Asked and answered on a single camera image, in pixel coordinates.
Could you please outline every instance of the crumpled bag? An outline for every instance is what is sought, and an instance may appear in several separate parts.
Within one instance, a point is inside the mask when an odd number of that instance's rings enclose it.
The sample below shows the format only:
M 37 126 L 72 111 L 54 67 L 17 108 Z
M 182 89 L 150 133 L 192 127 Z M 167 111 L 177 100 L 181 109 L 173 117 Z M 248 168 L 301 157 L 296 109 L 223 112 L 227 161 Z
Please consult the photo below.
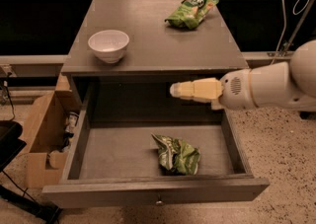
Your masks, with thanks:
M 165 22 L 177 28 L 195 29 L 219 0 L 184 0 Z
M 200 153 L 184 140 L 152 134 L 158 145 L 159 164 L 173 175 L 195 175 Z

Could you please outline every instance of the drawer handle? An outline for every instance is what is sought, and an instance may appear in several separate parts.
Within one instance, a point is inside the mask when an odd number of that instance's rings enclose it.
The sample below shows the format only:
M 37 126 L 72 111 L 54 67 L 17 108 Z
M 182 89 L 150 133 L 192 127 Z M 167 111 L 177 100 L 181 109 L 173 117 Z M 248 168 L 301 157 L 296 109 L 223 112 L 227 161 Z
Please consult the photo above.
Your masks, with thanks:
M 157 206 L 163 206 L 164 205 L 164 202 L 161 200 L 160 194 L 158 194 L 158 200 L 156 201 L 156 205 Z

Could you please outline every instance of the drawer front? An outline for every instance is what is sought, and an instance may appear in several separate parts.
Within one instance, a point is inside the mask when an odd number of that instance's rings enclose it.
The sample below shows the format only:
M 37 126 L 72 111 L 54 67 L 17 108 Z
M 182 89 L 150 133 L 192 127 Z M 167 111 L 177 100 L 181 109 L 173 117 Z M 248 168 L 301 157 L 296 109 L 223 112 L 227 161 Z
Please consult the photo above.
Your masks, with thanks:
M 223 179 L 168 182 L 48 186 L 49 200 L 60 208 L 164 205 L 251 201 L 269 185 L 266 179 Z

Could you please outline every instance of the bowl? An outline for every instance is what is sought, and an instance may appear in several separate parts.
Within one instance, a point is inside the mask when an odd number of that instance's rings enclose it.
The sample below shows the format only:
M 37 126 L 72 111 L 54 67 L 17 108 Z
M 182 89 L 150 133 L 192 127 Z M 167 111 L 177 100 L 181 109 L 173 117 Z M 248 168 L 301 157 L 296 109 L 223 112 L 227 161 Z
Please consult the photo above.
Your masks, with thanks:
M 129 37 L 122 31 L 97 32 L 88 40 L 94 54 L 107 63 L 116 63 L 125 56 Z

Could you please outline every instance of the cable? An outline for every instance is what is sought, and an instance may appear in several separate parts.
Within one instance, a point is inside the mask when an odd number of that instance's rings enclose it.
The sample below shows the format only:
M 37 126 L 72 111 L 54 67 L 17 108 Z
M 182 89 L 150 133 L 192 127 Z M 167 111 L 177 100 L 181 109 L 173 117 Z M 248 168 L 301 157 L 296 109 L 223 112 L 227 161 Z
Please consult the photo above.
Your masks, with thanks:
M 9 102 L 10 102 L 10 105 L 11 105 L 11 111 L 12 111 L 12 118 L 10 118 L 9 120 L 13 120 L 15 119 L 16 115 L 15 115 L 15 112 L 14 112 L 14 106 L 13 106 L 13 103 L 12 103 L 12 100 L 11 100 L 11 96 L 10 96 L 10 92 L 9 92 L 9 89 L 8 89 L 8 80 L 9 80 L 9 77 L 11 76 L 11 72 L 9 72 L 7 74 L 7 79 L 4 81 L 4 87 L 6 89 L 6 92 L 7 92 L 7 96 L 9 98 Z
M 305 8 L 307 7 L 307 5 L 308 5 L 308 3 L 309 3 L 310 0 L 307 0 L 307 1 L 306 1 L 305 6 L 304 6 L 301 10 L 299 10 L 298 12 L 295 12 L 296 6 L 297 6 L 297 4 L 299 3 L 299 1 L 300 1 L 300 0 L 297 0 L 296 3 L 295 3 L 295 5 L 294 5 L 294 7 L 293 7 L 293 11 L 292 11 L 293 15 L 299 15 L 301 12 L 303 12 L 303 11 L 305 10 Z
M 286 26 L 287 26 L 286 12 L 285 12 L 285 0 L 281 0 L 281 2 L 282 2 L 282 11 L 283 11 L 283 31 L 282 31 L 281 36 L 279 38 L 279 41 L 278 41 L 278 44 L 277 44 L 277 47 L 276 47 L 275 56 L 274 56 L 274 59 L 271 62 L 271 65 L 274 64 L 275 61 L 276 61 L 278 50 L 279 50 L 279 46 L 280 46 L 280 43 L 283 40 L 283 36 L 284 36 L 285 30 L 286 30 Z
M 19 187 L 19 186 L 11 179 L 11 177 L 10 177 L 5 171 L 2 171 L 2 173 L 12 182 L 12 184 L 13 184 L 16 188 L 18 188 L 18 189 L 23 193 L 23 195 L 26 194 L 34 203 L 38 204 L 38 202 L 37 202 L 35 199 L 33 199 L 33 198 L 27 193 L 27 190 L 26 190 L 26 189 L 22 189 L 21 187 Z

